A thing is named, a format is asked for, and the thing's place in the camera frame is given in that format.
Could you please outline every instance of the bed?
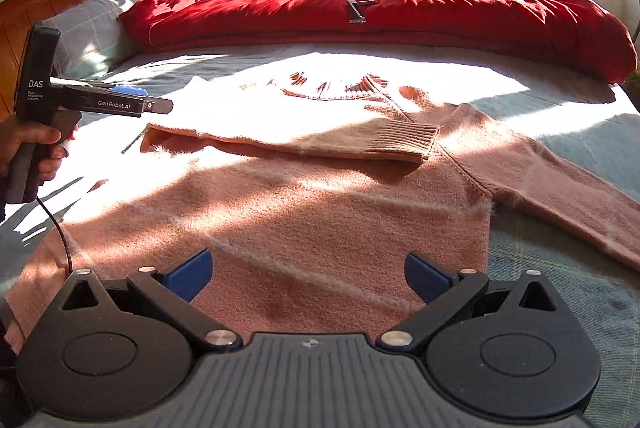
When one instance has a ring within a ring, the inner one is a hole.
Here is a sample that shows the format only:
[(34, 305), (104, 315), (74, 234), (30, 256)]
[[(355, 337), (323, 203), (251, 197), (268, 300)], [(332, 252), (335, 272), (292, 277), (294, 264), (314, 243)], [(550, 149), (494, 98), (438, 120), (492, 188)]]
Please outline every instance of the bed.
[[(0, 5), (0, 80), (15, 79), (16, 58), (30, 22), (75, 1), (80, 0), (9, 0)], [(620, 86), (549, 64), (459, 48), (265, 44), (141, 54), (103, 80), (188, 104), (197, 98), (190, 83), (194, 76), (208, 84), (241, 83), (307, 64), (361, 65), (380, 76), (402, 72), (419, 78), (432, 99), (471, 103), (640, 201), (640, 176), (630, 168), (640, 162), (640, 114)], [(4, 84), (7, 112), (11, 93), (12, 87)], [(41, 188), (40, 197), (51, 211), (62, 217), (96, 181), (126, 170), (139, 143), (126, 149), (151, 119), (85, 115), (73, 155), (57, 178)], [(50, 228), (34, 204), (9, 206), (8, 219), (0, 226), (3, 293), (38, 243), (44, 238), (54, 242), (53, 235), (46, 236)], [(498, 207), (491, 218), (489, 275), (514, 280), (530, 268), (548, 275), (600, 353), (602, 378), (587, 418), (602, 428), (632, 426), (640, 418), (640, 275), (557, 228)]]

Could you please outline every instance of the pink sweater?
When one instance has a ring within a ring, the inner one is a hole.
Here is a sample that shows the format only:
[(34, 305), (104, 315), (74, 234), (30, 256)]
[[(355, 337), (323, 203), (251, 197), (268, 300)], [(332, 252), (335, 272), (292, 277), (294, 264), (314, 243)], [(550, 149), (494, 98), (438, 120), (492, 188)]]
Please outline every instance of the pink sweater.
[[(436, 105), (373, 75), (299, 72), (216, 88), (170, 117), (126, 174), (68, 212), (74, 265), (122, 278), (208, 247), (216, 275), (194, 304), (243, 336), (384, 331), (420, 307), (407, 252), (485, 270), (493, 202), (640, 268), (640, 204), (469, 104)], [(9, 291), (15, 349), (65, 262), (49, 235)]]

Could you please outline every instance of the finger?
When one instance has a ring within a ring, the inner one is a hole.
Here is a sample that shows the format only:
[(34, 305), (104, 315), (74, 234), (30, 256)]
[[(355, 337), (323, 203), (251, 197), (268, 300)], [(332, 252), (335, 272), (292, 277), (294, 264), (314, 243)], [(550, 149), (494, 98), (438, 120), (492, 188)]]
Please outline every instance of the finger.
[(62, 164), (62, 159), (43, 159), (38, 164), (40, 172), (57, 172)]
[(43, 181), (52, 181), (56, 178), (55, 172), (40, 172), (38, 177)]
[(15, 138), (23, 143), (53, 144), (60, 140), (60, 131), (45, 124), (28, 121), (17, 125)]
[(66, 157), (66, 150), (60, 145), (52, 146), (49, 157), (51, 159), (64, 159)]

